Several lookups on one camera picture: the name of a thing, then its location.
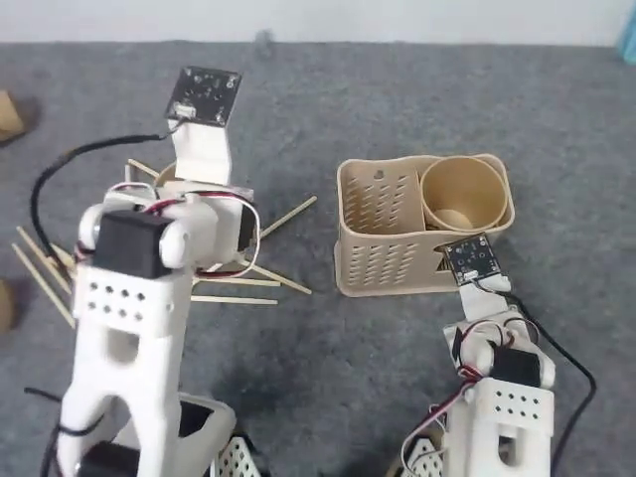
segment carpet floor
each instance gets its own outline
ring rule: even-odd
[[[14,255],[30,227],[37,174],[70,147],[165,130],[181,66],[244,73],[230,127],[237,185],[265,224],[309,196],[311,209],[267,238],[260,263],[305,283],[219,287],[275,307],[194,304],[183,389],[224,400],[275,476],[382,476],[404,436],[457,385],[441,328],[455,294],[352,299],[334,282],[335,173],[348,158],[490,152],[509,169],[517,220],[496,252],[545,326],[598,376],[600,390],[560,475],[628,477],[636,468],[636,69],[606,49],[410,45],[0,45],[0,88],[35,128],[0,147],[0,262],[20,320],[0,337],[0,475],[37,475],[74,336]],[[47,186],[43,215],[66,247],[81,213],[134,157],[155,168],[169,142],[105,150]],[[556,361],[556,437],[587,391]]]

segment plastic basket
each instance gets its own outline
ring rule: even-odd
[[[515,219],[502,161],[479,158],[501,175],[508,203],[490,241]],[[336,283],[347,296],[379,296],[457,289],[439,248],[469,233],[427,230],[419,178],[436,156],[369,161],[350,159],[338,168],[339,239],[334,248]]]

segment circuit board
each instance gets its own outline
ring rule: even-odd
[[[458,286],[501,273],[485,234],[449,243],[443,251]]]
[[[225,127],[239,92],[238,73],[185,67],[166,108],[167,119]]]

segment robotic arm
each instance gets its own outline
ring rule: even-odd
[[[253,260],[258,252],[251,191],[228,185],[225,125],[239,82],[184,69],[167,112],[178,179],[116,185],[81,218],[73,380],[53,459],[63,477],[261,475],[234,411],[178,391],[193,277],[228,276],[219,268],[252,239]],[[130,413],[122,428],[114,398]]]
[[[556,369],[539,329],[497,294],[511,285],[485,236],[444,252],[466,320],[443,333],[464,382],[406,438],[390,475],[550,477]],[[426,432],[436,422],[441,436]]]

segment paper cup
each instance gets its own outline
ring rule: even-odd
[[[428,228],[478,233],[495,227],[508,206],[501,176],[476,157],[441,159],[420,180]]]

